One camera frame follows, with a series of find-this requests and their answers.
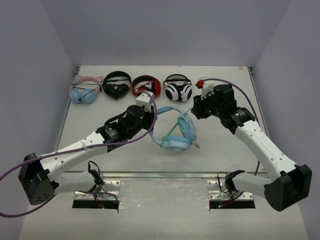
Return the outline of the light blue over-ear headphones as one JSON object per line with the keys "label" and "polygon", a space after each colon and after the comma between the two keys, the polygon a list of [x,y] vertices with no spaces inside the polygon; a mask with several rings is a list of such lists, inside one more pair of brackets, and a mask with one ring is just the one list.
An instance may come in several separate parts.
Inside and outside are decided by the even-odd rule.
{"label": "light blue over-ear headphones", "polygon": [[183,110],[176,106],[164,106],[157,110],[157,116],[171,111],[178,114],[172,127],[164,131],[161,138],[156,137],[154,130],[151,130],[149,132],[150,138],[156,145],[165,150],[183,152],[190,150],[191,147],[199,149],[196,127],[189,116],[191,109]]}

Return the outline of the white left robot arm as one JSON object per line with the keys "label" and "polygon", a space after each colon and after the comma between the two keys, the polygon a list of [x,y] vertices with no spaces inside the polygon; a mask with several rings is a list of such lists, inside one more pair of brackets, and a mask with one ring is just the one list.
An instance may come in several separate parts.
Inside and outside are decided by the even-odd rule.
{"label": "white left robot arm", "polygon": [[40,156],[35,153],[25,156],[18,180],[29,203],[41,205],[60,193],[100,192],[104,181],[97,170],[78,173],[69,170],[95,156],[138,141],[136,135],[141,130],[150,131],[154,126],[156,110],[152,105],[130,105],[125,112],[71,145]]}

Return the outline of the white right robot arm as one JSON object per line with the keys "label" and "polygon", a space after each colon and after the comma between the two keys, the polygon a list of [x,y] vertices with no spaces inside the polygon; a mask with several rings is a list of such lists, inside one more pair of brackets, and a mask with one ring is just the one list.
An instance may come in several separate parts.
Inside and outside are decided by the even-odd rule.
{"label": "white right robot arm", "polygon": [[235,85],[226,80],[219,85],[207,82],[202,79],[196,83],[201,93],[194,96],[191,112],[197,119],[217,117],[223,127],[248,147],[268,174],[260,177],[244,170],[227,174],[224,185],[229,202],[234,201],[235,193],[249,192],[266,199],[274,210],[281,212],[308,197],[312,170],[286,156],[264,133],[256,117],[237,105]]}

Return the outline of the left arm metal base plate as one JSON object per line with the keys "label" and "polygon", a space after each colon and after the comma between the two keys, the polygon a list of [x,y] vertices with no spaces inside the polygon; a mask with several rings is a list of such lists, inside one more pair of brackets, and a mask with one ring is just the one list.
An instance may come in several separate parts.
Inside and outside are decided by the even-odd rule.
{"label": "left arm metal base plate", "polygon": [[73,197],[73,209],[119,210],[120,186],[118,179],[105,179],[99,192],[76,191]]}

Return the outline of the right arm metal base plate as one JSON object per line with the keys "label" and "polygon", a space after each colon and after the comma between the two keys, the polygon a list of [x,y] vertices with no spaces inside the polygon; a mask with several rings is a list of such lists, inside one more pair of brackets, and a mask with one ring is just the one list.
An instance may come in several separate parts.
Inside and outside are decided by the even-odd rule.
{"label": "right arm metal base plate", "polygon": [[210,210],[240,210],[255,209],[255,201],[252,193],[233,192],[229,194],[224,180],[207,180],[208,201]]}

